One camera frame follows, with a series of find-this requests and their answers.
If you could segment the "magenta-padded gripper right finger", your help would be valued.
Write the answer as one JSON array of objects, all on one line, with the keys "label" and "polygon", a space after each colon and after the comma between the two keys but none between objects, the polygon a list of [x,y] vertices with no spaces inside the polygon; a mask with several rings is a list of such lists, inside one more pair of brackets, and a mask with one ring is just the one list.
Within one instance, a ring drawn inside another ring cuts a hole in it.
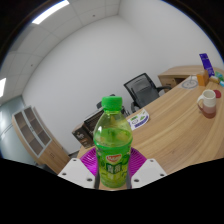
[{"label": "magenta-padded gripper right finger", "polygon": [[146,186],[165,176],[166,172],[155,159],[147,159],[137,149],[131,149],[126,181],[128,189]]}]

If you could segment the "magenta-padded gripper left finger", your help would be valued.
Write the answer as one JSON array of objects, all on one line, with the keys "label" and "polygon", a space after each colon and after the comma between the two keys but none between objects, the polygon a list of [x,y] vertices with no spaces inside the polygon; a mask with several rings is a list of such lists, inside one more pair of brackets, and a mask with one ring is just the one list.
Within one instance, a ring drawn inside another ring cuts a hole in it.
[{"label": "magenta-padded gripper left finger", "polygon": [[58,176],[84,188],[98,189],[100,177],[96,150],[92,148],[80,158],[72,158]]}]

